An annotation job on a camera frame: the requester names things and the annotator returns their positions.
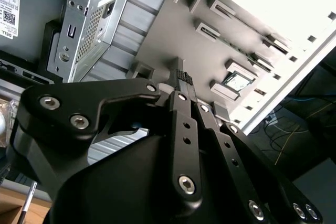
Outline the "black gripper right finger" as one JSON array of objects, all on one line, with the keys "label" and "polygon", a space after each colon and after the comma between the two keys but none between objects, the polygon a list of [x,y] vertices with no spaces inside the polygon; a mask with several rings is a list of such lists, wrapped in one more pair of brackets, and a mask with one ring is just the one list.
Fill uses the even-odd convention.
[{"label": "black gripper right finger", "polygon": [[238,127],[217,124],[208,106],[198,102],[188,73],[185,82],[221,219],[227,223],[323,223],[316,206]]}]

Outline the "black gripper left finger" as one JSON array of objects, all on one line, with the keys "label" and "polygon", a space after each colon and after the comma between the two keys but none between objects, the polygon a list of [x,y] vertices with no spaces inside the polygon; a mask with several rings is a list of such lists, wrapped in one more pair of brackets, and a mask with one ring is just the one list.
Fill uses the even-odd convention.
[{"label": "black gripper left finger", "polygon": [[170,94],[144,78],[26,89],[14,124],[15,168],[50,196],[82,169],[146,136],[165,133],[168,113],[192,115],[186,73],[175,70]]}]

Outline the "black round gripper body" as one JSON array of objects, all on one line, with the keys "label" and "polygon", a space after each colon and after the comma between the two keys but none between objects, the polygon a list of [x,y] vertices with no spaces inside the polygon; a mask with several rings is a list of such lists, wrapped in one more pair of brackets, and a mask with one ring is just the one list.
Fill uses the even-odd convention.
[{"label": "black round gripper body", "polygon": [[209,186],[194,117],[90,165],[51,193],[45,223],[227,223]]}]

